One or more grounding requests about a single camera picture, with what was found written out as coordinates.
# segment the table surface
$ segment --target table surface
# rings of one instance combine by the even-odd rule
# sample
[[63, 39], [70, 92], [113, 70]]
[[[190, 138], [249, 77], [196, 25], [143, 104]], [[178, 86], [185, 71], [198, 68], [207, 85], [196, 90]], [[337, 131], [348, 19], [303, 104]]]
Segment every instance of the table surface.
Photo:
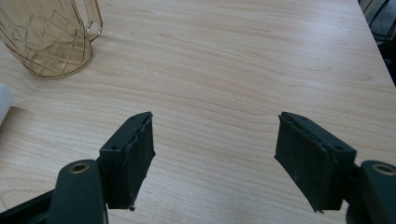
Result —
[[356, 0], [102, 0], [79, 73], [30, 75], [0, 128], [0, 211], [54, 188], [72, 161], [152, 111], [157, 156], [136, 210], [110, 223], [345, 223], [313, 212], [274, 159], [278, 115], [306, 116], [365, 160], [396, 161], [396, 90]]

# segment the transparent mug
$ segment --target transparent mug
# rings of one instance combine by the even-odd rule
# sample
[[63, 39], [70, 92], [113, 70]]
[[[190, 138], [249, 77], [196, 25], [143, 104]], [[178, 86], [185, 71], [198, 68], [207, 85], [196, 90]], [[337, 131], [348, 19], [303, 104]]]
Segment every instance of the transparent mug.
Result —
[[91, 60], [103, 27], [97, 1], [84, 2], [86, 26], [74, 0], [0, 0], [0, 38], [33, 74], [71, 75]]

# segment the glass cup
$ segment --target glass cup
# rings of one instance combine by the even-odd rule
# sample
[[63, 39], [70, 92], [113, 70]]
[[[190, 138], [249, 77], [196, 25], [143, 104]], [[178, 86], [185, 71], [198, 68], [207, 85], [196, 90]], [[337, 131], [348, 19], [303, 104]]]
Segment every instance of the glass cup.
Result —
[[86, 26], [74, 0], [0, 0], [0, 38], [31, 73], [71, 75], [91, 60], [103, 28], [97, 1], [84, 2]]

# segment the wooden table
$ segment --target wooden table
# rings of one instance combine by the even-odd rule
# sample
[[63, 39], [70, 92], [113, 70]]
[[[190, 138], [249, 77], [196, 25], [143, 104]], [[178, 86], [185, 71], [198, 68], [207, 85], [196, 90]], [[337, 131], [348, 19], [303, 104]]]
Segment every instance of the wooden table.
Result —
[[0, 128], [0, 210], [54, 188], [130, 116], [157, 156], [136, 210], [110, 223], [345, 223], [315, 214], [273, 158], [278, 117], [309, 117], [364, 160], [396, 161], [396, 90], [356, 0], [102, 0], [81, 72], [31, 76], [0, 47], [17, 99]]

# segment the mug handle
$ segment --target mug handle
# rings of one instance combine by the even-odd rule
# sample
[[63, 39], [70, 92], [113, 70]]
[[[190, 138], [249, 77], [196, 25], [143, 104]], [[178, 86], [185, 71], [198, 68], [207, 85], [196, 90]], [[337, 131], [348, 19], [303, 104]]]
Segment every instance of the mug handle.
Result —
[[[87, 32], [88, 37], [90, 38], [90, 41], [92, 42], [93, 40], [96, 39], [96, 37], [98, 37], [102, 33], [102, 29], [103, 29], [102, 16], [100, 15], [97, 0], [84, 0], [84, 3], [88, 15], [88, 23], [85, 26], [85, 30]], [[95, 27], [95, 29], [92, 30], [92, 25], [95, 23], [97, 24], [98, 27], [97, 28]]]

